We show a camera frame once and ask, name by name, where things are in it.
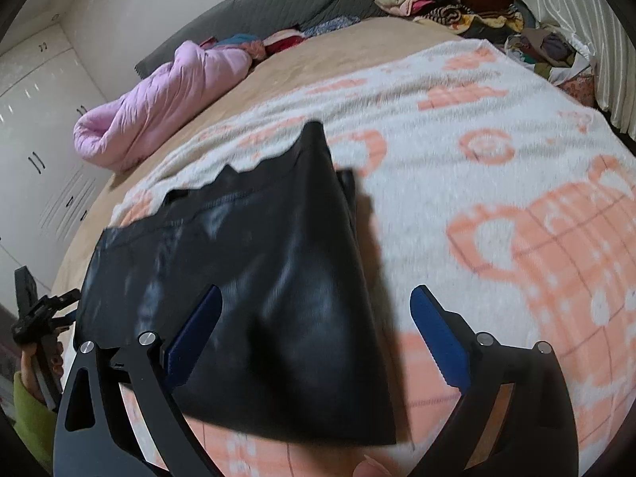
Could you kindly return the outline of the green left sleeve forearm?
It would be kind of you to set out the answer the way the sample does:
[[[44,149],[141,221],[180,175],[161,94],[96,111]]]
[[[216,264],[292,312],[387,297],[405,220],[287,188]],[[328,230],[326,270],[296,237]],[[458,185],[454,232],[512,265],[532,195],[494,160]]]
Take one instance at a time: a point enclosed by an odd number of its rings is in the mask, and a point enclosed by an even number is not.
[[[21,372],[14,375],[14,407],[16,434],[35,460],[52,475],[57,415],[27,390]]]

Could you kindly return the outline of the person's left hand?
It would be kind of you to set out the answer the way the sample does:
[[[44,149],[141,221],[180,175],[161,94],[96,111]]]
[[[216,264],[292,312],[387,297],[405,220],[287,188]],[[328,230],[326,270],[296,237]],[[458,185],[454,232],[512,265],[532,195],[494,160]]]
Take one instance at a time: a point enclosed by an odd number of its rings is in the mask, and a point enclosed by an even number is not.
[[[31,394],[40,403],[44,404],[45,398],[40,389],[32,364],[35,352],[37,352],[37,346],[35,345],[27,345],[21,348],[21,382],[29,394]],[[62,346],[62,343],[58,341],[55,352],[50,357],[50,369],[58,378],[64,375],[64,360],[62,359],[63,353],[64,347]]]

